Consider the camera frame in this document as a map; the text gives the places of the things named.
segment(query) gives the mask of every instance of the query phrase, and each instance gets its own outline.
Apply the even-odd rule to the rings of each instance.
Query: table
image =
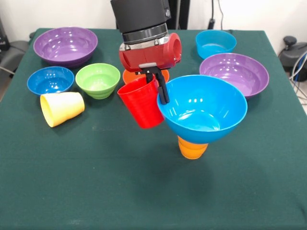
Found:
[[[99,45],[88,63],[123,72],[119,31],[93,31]],[[183,56],[171,78],[198,74],[198,32],[177,31]],[[0,103],[0,227],[306,229],[306,115],[266,34],[232,33],[234,52],[260,61],[270,84],[248,101],[239,127],[195,161],[181,156],[165,122],[140,129],[116,93],[105,100],[82,93],[85,112],[50,128],[26,86],[47,66],[31,47]]]

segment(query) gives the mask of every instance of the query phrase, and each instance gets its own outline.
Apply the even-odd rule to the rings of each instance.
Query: cable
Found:
[[[300,97],[300,96],[297,96],[297,97],[302,99],[302,100],[307,100],[307,98],[304,98],[304,97]]]
[[[301,65],[302,65],[302,59],[299,61],[299,63],[298,63],[298,67],[300,68],[301,67]],[[298,80],[298,76],[299,76],[299,73],[297,73],[297,75],[295,76],[295,81],[293,81],[293,89],[294,89],[294,87],[295,87],[295,85],[296,85],[296,82],[297,82],[297,80]],[[297,92],[298,92],[298,89],[299,89],[299,82],[298,82],[298,86],[297,86],[297,90],[296,90],[296,94],[297,94]]]
[[[305,62],[306,62],[306,60],[307,60],[307,55],[305,56],[305,54],[307,54],[307,50],[306,50],[306,51],[297,59],[297,61],[295,62],[289,80],[293,80],[293,78],[296,76],[296,74],[298,74],[299,71],[301,71],[301,69],[303,68],[303,66],[304,66],[304,64],[305,64]],[[305,58],[304,58],[304,61],[302,62],[301,67],[298,68],[298,70],[294,73],[294,71],[295,71],[295,69],[296,69],[296,67],[297,67],[297,65],[298,65],[298,63],[299,63],[299,61],[300,61],[304,56],[305,56]]]
[[[10,73],[10,74],[12,74],[12,75],[15,74],[13,71],[10,71],[9,69],[6,69],[5,67],[0,66],[0,69],[1,69],[1,70],[4,70],[5,72],[8,72],[8,73]]]
[[[220,8],[220,12],[222,14],[222,19],[221,19],[221,30],[223,30],[223,18],[224,18],[224,14],[223,14],[223,11],[222,11],[222,8],[221,8],[221,3],[220,3],[220,0],[217,0],[218,3],[219,3],[219,8]]]
[[[306,99],[307,99],[307,95],[300,89],[300,88],[298,88],[298,90],[306,97]]]
[[[212,19],[213,19],[213,16],[214,16],[214,3],[213,3],[213,0],[212,0],[212,16],[211,16]]]

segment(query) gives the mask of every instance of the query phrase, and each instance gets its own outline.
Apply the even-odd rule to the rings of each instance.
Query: light blue bowl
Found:
[[[245,117],[244,95],[230,83],[204,75],[175,78],[166,84],[170,102],[158,107],[169,127],[184,140],[205,144],[230,133]]]
[[[27,82],[28,89],[40,96],[45,93],[66,92],[71,89],[75,76],[69,69],[52,66],[33,73]]]
[[[231,53],[236,47],[236,38],[222,30],[205,30],[197,34],[196,47],[199,56],[206,59],[214,54]]]

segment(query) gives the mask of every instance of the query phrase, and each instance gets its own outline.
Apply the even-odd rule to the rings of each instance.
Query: white wall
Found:
[[[283,37],[295,36],[307,42],[307,0],[220,0],[223,29],[264,30],[278,53]],[[221,13],[214,0],[215,29],[220,29]],[[189,29],[205,29],[211,17],[211,0],[191,0]]]
[[[307,0],[220,0],[224,29],[264,30],[276,52],[283,37],[307,41]],[[215,29],[220,29],[217,0]],[[110,0],[0,0],[0,17],[10,41],[28,40],[39,27],[115,28]],[[189,29],[206,29],[211,0],[191,0]]]
[[[110,0],[0,0],[9,41],[29,40],[37,28],[116,28]]]

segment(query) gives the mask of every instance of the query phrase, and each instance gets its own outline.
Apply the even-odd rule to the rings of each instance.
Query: plastic cup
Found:
[[[208,144],[194,144],[178,136],[178,144],[181,154],[190,160],[198,159],[206,151]]]
[[[164,77],[164,80],[165,82],[168,82],[169,80],[169,72],[167,69],[164,69],[161,71],[163,77]],[[146,77],[146,74],[138,74],[136,75],[135,72],[129,72],[128,70],[124,70],[123,72],[123,80],[124,80],[124,83],[125,84],[128,84],[130,83],[131,81],[135,80],[135,79],[138,79],[138,78],[143,78],[143,77]]]
[[[118,90],[118,95],[141,128],[152,128],[164,121],[157,105],[158,83],[136,79]]]
[[[47,124],[58,126],[84,111],[84,101],[78,92],[47,93],[40,96],[40,105]]]

